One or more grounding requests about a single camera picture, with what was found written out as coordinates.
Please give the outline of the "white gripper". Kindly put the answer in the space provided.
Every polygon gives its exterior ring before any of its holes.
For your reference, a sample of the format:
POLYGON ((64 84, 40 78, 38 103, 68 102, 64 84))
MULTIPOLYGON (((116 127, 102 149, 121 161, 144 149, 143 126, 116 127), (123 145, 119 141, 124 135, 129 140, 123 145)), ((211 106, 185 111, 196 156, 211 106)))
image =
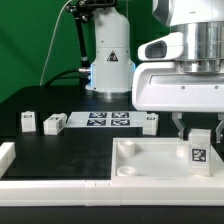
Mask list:
POLYGON ((132 85, 132 103, 140 111, 167 111, 184 136, 181 112, 218 113, 216 143, 224 129, 224 60, 218 72, 185 73, 178 61, 184 50, 184 35, 174 32, 138 48, 141 64, 132 85))

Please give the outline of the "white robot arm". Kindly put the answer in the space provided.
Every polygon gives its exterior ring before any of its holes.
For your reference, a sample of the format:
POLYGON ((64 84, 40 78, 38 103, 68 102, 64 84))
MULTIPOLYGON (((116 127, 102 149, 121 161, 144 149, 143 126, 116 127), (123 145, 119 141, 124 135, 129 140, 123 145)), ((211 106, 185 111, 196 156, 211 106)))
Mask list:
POLYGON ((87 89, 132 93, 140 111, 168 111, 182 137, 185 112, 216 113, 224 130, 224 0, 152 0, 152 14, 169 34, 138 48, 130 60, 129 23, 110 6, 94 13, 96 59, 87 89))

